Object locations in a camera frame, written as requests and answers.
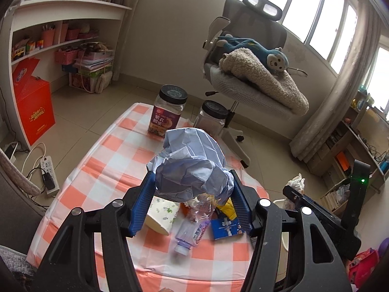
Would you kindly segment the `yellow snack wrapper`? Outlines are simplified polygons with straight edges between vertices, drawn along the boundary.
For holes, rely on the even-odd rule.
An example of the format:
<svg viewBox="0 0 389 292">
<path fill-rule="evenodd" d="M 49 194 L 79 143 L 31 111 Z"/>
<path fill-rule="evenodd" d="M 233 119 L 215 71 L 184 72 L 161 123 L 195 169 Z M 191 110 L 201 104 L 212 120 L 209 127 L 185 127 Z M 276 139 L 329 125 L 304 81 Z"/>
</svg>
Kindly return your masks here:
<svg viewBox="0 0 389 292">
<path fill-rule="evenodd" d="M 228 199 L 228 201 L 225 204 L 217 205 L 217 209 L 219 209 L 231 221 L 233 221 L 234 219 L 237 218 L 237 214 L 235 212 L 233 203 L 232 203 L 230 198 Z"/>
</svg>

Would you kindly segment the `blue biscuit box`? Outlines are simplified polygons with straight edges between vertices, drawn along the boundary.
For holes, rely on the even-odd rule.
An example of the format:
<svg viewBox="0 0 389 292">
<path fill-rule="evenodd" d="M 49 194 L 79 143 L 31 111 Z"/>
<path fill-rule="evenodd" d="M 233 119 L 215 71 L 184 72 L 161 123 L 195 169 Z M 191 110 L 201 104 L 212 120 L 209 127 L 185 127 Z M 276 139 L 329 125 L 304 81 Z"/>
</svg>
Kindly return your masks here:
<svg viewBox="0 0 389 292">
<path fill-rule="evenodd" d="M 230 220 L 228 217 L 212 219 L 210 222 L 214 241 L 242 235 L 242 229 L 238 218 Z"/>
</svg>

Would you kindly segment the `white tissue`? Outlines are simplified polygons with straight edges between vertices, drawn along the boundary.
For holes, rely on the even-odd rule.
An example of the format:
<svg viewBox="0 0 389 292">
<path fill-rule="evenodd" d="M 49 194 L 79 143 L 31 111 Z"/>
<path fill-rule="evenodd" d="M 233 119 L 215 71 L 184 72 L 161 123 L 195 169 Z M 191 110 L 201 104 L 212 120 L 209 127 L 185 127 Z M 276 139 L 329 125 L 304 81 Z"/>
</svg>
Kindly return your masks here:
<svg viewBox="0 0 389 292">
<path fill-rule="evenodd" d="M 287 186 L 292 187 L 295 191 L 303 194 L 305 189 L 305 178 L 303 178 L 301 173 L 299 173 L 287 182 Z"/>
</svg>

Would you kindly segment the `white trash bin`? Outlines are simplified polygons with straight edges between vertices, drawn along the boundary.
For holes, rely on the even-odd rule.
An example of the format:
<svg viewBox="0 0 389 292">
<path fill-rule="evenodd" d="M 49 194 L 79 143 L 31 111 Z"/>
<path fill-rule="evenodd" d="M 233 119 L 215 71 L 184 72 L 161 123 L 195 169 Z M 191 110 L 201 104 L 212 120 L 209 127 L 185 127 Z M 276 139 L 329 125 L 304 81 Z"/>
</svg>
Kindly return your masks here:
<svg viewBox="0 0 389 292">
<path fill-rule="evenodd" d="M 289 252 L 289 234 L 287 232 L 282 232 L 282 243 L 280 249 L 280 259 L 278 264 L 278 274 L 277 280 L 285 278 L 287 270 L 287 259 Z"/>
</svg>

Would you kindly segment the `crushed clear plastic bottle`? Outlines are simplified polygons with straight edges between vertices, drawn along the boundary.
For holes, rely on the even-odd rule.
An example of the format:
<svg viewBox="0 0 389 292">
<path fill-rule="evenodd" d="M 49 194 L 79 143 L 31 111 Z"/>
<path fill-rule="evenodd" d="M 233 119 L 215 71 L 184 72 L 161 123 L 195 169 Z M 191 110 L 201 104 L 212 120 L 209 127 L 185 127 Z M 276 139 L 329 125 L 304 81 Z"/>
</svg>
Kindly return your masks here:
<svg viewBox="0 0 389 292">
<path fill-rule="evenodd" d="M 192 248 L 198 246 L 210 224 L 217 203 L 218 200 L 207 193 L 199 194 L 185 203 L 189 211 L 175 236 L 176 253 L 187 256 Z"/>
</svg>

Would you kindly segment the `beige lace curtain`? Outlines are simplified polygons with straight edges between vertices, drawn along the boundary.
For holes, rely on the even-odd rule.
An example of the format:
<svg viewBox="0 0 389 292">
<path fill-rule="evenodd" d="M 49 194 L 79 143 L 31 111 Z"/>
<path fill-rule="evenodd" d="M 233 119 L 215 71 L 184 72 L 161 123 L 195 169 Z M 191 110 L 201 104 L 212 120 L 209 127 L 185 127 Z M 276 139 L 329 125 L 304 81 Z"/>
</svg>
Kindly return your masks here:
<svg viewBox="0 0 389 292">
<path fill-rule="evenodd" d="M 369 0 L 360 0 L 357 26 L 345 63 L 331 91 L 290 142 L 292 155 L 308 162 L 336 128 L 368 73 L 379 44 L 382 21 Z"/>
</svg>

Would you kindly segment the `nut jar purple label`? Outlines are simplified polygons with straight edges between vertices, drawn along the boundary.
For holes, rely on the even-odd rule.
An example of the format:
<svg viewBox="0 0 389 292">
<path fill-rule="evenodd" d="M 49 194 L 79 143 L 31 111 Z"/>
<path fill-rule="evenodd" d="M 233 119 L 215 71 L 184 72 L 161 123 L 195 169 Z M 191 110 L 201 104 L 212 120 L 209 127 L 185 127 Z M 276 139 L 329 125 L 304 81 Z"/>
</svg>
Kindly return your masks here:
<svg viewBox="0 0 389 292">
<path fill-rule="evenodd" d="M 187 92 L 179 86 L 163 85 L 154 101 L 148 132 L 164 137 L 167 130 L 175 129 L 187 98 Z"/>
</svg>

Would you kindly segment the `wooden desk shelf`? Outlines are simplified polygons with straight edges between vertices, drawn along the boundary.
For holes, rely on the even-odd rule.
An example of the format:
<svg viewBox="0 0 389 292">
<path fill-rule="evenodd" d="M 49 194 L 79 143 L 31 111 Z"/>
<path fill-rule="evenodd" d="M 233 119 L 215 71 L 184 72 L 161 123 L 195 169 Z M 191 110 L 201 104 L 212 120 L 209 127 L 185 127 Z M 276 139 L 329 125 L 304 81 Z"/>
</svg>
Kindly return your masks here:
<svg viewBox="0 0 389 292">
<path fill-rule="evenodd" d="M 345 187 L 331 193 L 334 185 L 351 175 L 354 161 L 370 165 L 365 200 L 379 194 L 388 179 L 388 122 L 372 106 L 372 97 L 358 92 L 342 120 L 308 162 L 310 172 L 323 178 L 328 191 L 321 197 L 326 209 L 335 211 L 347 200 Z"/>
</svg>

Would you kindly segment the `clear jar black lid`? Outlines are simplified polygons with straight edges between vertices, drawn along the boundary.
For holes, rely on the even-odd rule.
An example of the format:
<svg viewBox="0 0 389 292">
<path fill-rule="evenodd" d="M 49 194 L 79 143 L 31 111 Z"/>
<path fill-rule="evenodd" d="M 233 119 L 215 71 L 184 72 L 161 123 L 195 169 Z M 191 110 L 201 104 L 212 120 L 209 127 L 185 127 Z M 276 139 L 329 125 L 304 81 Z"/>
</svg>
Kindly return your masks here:
<svg viewBox="0 0 389 292">
<path fill-rule="evenodd" d="M 196 116 L 194 127 L 216 138 L 221 133 L 227 116 L 228 110 L 223 105 L 216 101 L 205 100 Z"/>
</svg>

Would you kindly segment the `white power strip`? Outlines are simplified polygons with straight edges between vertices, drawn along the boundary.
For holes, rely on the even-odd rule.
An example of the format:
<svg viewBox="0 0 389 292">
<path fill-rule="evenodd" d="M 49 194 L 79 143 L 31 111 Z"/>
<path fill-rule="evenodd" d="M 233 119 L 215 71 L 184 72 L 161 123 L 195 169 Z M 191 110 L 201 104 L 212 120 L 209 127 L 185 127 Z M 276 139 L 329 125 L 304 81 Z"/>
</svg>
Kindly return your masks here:
<svg viewBox="0 0 389 292">
<path fill-rule="evenodd" d="M 44 182 L 47 196 L 56 196 L 59 192 L 59 184 L 55 174 L 52 158 L 47 155 L 40 160 L 42 169 L 42 180 Z"/>
</svg>

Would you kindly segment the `beige fleece blanket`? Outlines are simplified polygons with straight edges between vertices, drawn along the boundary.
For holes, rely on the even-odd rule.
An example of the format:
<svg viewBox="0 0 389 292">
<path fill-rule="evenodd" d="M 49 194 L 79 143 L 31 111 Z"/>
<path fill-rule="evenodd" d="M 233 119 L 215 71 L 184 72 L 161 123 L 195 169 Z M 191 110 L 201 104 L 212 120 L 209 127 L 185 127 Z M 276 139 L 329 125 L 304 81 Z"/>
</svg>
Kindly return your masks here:
<svg viewBox="0 0 389 292">
<path fill-rule="evenodd" d="M 255 84 L 263 94 L 295 115 L 303 116 L 309 110 L 308 99 L 300 92 L 292 77 L 285 71 L 271 73 L 249 49 L 240 48 L 223 54 L 219 67 L 225 73 Z"/>
</svg>

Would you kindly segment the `blue monkey plush toy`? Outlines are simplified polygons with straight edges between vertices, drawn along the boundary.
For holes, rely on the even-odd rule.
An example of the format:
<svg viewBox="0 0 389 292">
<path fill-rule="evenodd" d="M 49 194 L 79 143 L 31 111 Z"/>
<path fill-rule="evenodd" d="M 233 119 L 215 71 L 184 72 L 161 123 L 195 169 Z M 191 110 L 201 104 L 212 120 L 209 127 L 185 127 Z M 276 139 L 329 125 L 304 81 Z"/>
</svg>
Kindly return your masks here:
<svg viewBox="0 0 389 292">
<path fill-rule="evenodd" d="M 287 71 L 292 75 L 308 77 L 308 74 L 305 71 L 290 67 L 289 60 L 283 53 L 281 47 L 266 49 L 251 38 L 235 38 L 231 34 L 219 36 L 216 45 L 218 47 L 223 47 L 227 54 L 240 48 L 249 49 L 269 71 Z"/>
</svg>

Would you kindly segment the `red gift box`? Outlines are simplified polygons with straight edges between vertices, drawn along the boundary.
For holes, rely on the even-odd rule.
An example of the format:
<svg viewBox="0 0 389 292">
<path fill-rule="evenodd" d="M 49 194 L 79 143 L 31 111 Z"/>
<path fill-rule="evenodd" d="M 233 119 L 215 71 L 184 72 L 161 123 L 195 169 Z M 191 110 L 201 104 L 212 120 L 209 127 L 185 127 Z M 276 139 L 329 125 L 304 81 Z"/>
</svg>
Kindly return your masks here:
<svg viewBox="0 0 389 292">
<path fill-rule="evenodd" d="M 13 71 L 17 108 L 29 145 L 33 145 L 55 124 L 50 83 L 33 76 L 39 62 L 34 57 L 25 59 Z"/>
</svg>

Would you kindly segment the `white bookshelf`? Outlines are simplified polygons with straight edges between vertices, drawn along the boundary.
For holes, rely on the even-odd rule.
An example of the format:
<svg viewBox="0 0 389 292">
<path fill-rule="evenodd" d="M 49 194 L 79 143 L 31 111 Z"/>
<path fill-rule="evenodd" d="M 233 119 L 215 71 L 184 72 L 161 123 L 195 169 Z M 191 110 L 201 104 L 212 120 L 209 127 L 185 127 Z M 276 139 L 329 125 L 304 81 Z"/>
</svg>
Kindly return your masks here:
<svg viewBox="0 0 389 292">
<path fill-rule="evenodd" d="M 61 42 L 62 26 L 66 20 L 116 20 L 114 33 L 109 39 L 115 43 L 130 11 L 130 7 L 98 0 L 30 0 L 6 11 L 1 22 L 1 108 L 9 130 L 16 136 L 15 140 L 27 149 L 31 147 L 18 112 L 12 77 L 12 66 L 30 56 L 11 60 L 13 34 L 27 28 L 41 30 L 45 25 L 55 27 L 52 42 L 37 51 L 38 55 L 72 43 L 71 40 Z"/>
</svg>

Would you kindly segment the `grey office chair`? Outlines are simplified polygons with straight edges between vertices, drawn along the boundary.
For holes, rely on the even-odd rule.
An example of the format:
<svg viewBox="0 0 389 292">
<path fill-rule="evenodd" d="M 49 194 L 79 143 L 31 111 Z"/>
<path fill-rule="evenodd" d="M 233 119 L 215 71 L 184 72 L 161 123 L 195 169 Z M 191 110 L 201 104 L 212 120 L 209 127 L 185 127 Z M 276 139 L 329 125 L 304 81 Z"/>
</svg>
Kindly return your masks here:
<svg viewBox="0 0 389 292">
<path fill-rule="evenodd" d="M 205 95 L 223 94 L 233 104 L 225 108 L 206 100 L 201 113 L 221 119 L 221 140 L 244 168 L 251 164 L 240 146 L 244 134 L 230 126 L 239 104 L 285 119 L 309 110 L 308 99 L 292 78 L 307 73 L 291 67 L 283 52 L 287 32 L 278 22 L 282 15 L 269 0 L 225 0 L 222 15 L 211 23 L 203 43 L 203 75 L 213 87 Z"/>
</svg>

